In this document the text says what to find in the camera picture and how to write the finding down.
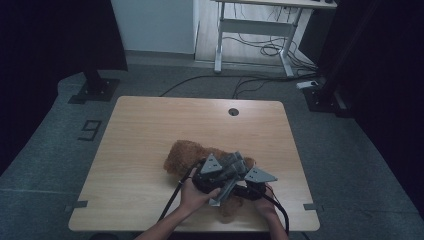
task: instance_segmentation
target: brown fur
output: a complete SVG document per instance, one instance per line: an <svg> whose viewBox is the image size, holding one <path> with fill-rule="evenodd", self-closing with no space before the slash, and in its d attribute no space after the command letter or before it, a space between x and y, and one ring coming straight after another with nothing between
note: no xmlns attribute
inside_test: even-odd
<svg viewBox="0 0 424 240"><path fill-rule="evenodd" d="M199 143L188 140L178 140L172 146L163 168L169 174L183 177L191 166L206 158L211 153L213 153L216 159L220 159L229 154L228 152L216 148L204 148ZM252 158L244 157L244 160L248 168L252 168L255 164L255 160ZM221 203L219 213L223 217L234 216L238 208L243 206L243 200L243 198L231 194L227 200Z"/></svg>

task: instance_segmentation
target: table top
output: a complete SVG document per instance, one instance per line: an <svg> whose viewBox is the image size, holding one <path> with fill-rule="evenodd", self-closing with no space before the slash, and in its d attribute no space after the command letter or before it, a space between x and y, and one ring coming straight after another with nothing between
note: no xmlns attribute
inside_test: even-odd
<svg viewBox="0 0 424 240"><path fill-rule="evenodd" d="M256 5L272 5L272 6L287 6L287 7L300 7L300 8L323 8L335 9L337 3L326 3L324 0L319 2L312 0L214 0L216 2L224 3L242 3L242 4L256 4Z"/></svg>
<svg viewBox="0 0 424 240"><path fill-rule="evenodd" d="M229 109L239 111L231 116ZM276 176L275 195L290 218L290 230L315 231L319 221L284 106L277 101L121 97L69 222L74 231L144 231L156 223L178 183L163 164L176 140L240 151ZM169 212L179 204L179 196ZM176 231L267 231L245 200L226 222L205 205Z"/></svg>

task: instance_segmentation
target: person's arm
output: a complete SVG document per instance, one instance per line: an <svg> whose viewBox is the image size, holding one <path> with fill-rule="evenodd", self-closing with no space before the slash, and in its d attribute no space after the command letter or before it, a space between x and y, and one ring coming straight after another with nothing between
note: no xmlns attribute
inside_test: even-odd
<svg viewBox="0 0 424 240"><path fill-rule="evenodd" d="M272 191L270 189L266 189L266 195L273 198ZM265 198L261 198L259 200L253 201L256 210L259 214L265 219L268 224L269 233L271 235L272 240L288 240L289 237L286 234L286 231L281 224L280 218L278 217L277 212L275 211L275 206L270 201Z"/></svg>
<svg viewBox="0 0 424 240"><path fill-rule="evenodd" d="M151 228L147 229L135 240L162 240L167 239L174 229L191 214L202 207L210 198L218 196L220 189L215 189L209 194L205 194L197 190L194 186L191 177L194 175L196 169L190 174L181 189L180 205L167 215L164 219L157 222Z"/></svg>

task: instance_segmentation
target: dark background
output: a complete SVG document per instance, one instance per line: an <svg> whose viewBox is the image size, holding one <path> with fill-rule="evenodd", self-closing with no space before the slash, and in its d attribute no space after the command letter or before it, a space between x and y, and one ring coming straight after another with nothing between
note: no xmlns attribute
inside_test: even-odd
<svg viewBox="0 0 424 240"><path fill-rule="evenodd" d="M87 69L127 69L110 1L0 1L0 173L50 110L58 81Z"/></svg>
<svg viewBox="0 0 424 240"><path fill-rule="evenodd" d="M424 215L422 1L342 0L318 60Z"/></svg>

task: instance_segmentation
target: black cable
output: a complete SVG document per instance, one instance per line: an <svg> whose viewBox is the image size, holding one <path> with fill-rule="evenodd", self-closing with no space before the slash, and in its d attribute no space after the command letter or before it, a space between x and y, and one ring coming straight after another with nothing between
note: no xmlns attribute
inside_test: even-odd
<svg viewBox="0 0 424 240"><path fill-rule="evenodd" d="M305 237L305 239L306 239L306 240L311 240L311 239L308 237L308 235L306 235L306 233L305 233L305 232L302 232L302 235Z"/></svg>
<svg viewBox="0 0 424 240"><path fill-rule="evenodd" d="M241 15L244 17L244 19L246 19L246 16L244 16L244 13L243 13L243 4L241 3L240 3L240 12L241 12Z"/></svg>
<svg viewBox="0 0 424 240"><path fill-rule="evenodd" d="M236 9L235 3L234 3L234 18L237 19L237 9Z"/></svg>
<svg viewBox="0 0 424 240"><path fill-rule="evenodd" d="M253 78L253 79L251 79L251 80L254 80L254 79L262 79L262 78L264 78L264 76L263 75L257 75L257 76L244 76L244 77L249 77L249 78ZM237 89L240 87L240 85L242 84L242 80L243 80L243 78L244 77L241 77L240 79L239 79L239 81L237 82L237 85L236 85L236 87L234 88L234 92L233 92L233 95L232 95L232 99L234 99L234 98L236 98L236 96L238 95L237 94Z"/></svg>
<svg viewBox="0 0 424 240"><path fill-rule="evenodd" d="M267 21L269 20L269 18L272 16L272 14L275 12L276 6L274 6L272 8L272 12L269 14L268 18L266 19Z"/></svg>
<svg viewBox="0 0 424 240"><path fill-rule="evenodd" d="M290 226L289 226L289 215L287 214L286 210L283 208L283 206L281 206L281 204L279 204L277 201L275 201L274 199L270 198L268 195L266 195L265 193L262 193L262 197L265 198L266 200L268 200L269 202L271 202L272 204L274 204L278 210L280 210L281 213L283 213L284 216L284 222L286 223L286 234L287 236L289 236L289 232L290 232Z"/></svg>
<svg viewBox="0 0 424 240"><path fill-rule="evenodd" d="M246 186L250 191L259 193L263 198L265 198L266 200L268 200L269 202L271 202L272 204L274 204L274 206L276 206L278 208L278 210L280 210L280 212L283 214L284 216L284 222L285 222L285 226L286 226L286 234L287 236L289 236L289 232L290 232L290 226L289 226L289 215L287 214L286 210L283 208L283 206L281 206L281 204L277 201L275 201L274 199L272 199L271 197L269 197L268 195L266 195L266 192L259 192L258 190L256 190L255 188L250 187L249 185Z"/></svg>
<svg viewBox="0 0 424 240"><path fill-rule="evenodd" d="M260 88L262 88L263 85L265 85L266 83L269 83L269 82L289 82L289 81L308 79L308 78L316 78L316 77L320 77L320 75L317 74L317 73L311 73L311 74L305 74L305 75L302 75L302 76L298 76L298 77L295 77L295 78L281 78L281 77L279 77L279 78L258 78L258 79L245 80L244 82L237 84L236 89L234 90L235 94L233 94L233 98L238 99L238 95L241 94L242 92L257 91ZM247 89L247 90L238 91L240 86L247 84L247 83L250 83L250 82L255 82L255 81L264 81L264 83L261 84L259 87L256 87L255 89Z"/></svg>
<svg viewBox="0 0 424 240"><path fill-rule="evenodd" d="M286 40L285 38L276 38L276 39L270 38L269 41L254 42L254 41L247 41L247 40L243 39L240 34L239 34L239 37L240 37L241 40L237 39L237 38L233 38L233 37L224 37L223 39L231 39L231 40L238 41L242 44L245 44L245 45L248 45L248 46L251 46L251 47L261 48L260 53L262 55L265 55L265 56L276 56L276 55L280 54L280 52L283 50L284 44L278 45L278 44L275 44L273 41L276 41L276 40L284 40L285 41ZM254 43L270 43L270 44L255 45ZM295 45L295 49L294 49L293 52L291 52L291 51L288 52L288 57L290 58L290 60L292 60L293 65L295 65L296 67L306 68L306 69L311 70L311 71L317 71L318 67L316 67L314 64L302 61L302 60L300 60L296 57L295 53L297 51L298 46L297 46L296 42L292 42L292 43ZM275 53L268 53L266 51L266 49L275 50Z"/></svg>
<svg viewBox="0 0 424 240"><path fill-rule="evenodd" d="M291 7L289 8L289 13L287 14L287 21L286 22L289 22L289 20L290 20L290 14L291 14Z"/></svg>
<svg viewBox="0 0 424 240"><path fill-rule="evenodd" d="M295 8L296 11L292 12L292 13L297 13L297 11L299 10L298 8Z"/></svg>
<svg viewBox="0 0 424 240"><path fill-rule="evenodd" d="M193 170L193 168L194 168L196 165L197 165L197 163L196 163L196 164L194 164L193 166L191 166L191 167L190 167L190 169L188 169L188 171L186 172L186 174L183 176L183 178L181 178L181 180L180 180L180 181L178 181L178 185L177 185L177 187L175 188L174 193L172 194L172 196L171 196L171 198L169 199L168 203L166 204L165 208L163 209L162 214L160 215L160 217L159 217L159 219L158 219L158 222L159 222L160 220L162 220L162 219L165 217L166 213L167 213L167 212L168 212L168 210L169 210L169 207L171 207L172 203L173 203L173 202L174 202L174 200L175 200L175 197L177 196L177 194L178 194L178 192L180 191L181 187L183 186L184 182L187 180L187 178L189 178L191 171Z"/></svg>
<svg viewBox="0 0 424 240"><path fill-rule="evenodd" d="M278 17L277 17L277 19L275 19L276 22L278 22L278 20L280 20L281 11L283 11L283 7L280 7L280 12L278 13Z"/></svg>
<svg viewBox="0 0 424 240"><path fill-rule="evenodd" d="M266 188L268 188L268 189L271 191L272 195L274 196L275 201L277 201L277 202L278 202L278 204L280 204L280 205L281 205L280 201L278 201L277 196L275 196L275 194L274 194L274 190L272 190L272 188L271 188L271 187L269 187L268 185L265 185L265 187L266 187Z"/></svg>
<svg viewBox="0 0 424 240"><path fill-rule="evenodd" d="M192 80L196 80L196 79L200 79L200 78L239 78L239 77L243 77L243 76L222 76L222 75L210 75L210 76L208 76L208 75L205 75L205 76L192 77L192 78L186 79L186 80L184 80L182 82L179 82L179 83L175 84L174 86L172 86L171 88L169 88L168 90L166 90L164 93L162 93L161 95L159 95L159 97L165 96L167 93L169 93L173 89L177 88L178 86L180 86L180 85L182 85L182 84L184 84L186 82L192 81Z"/></svg>

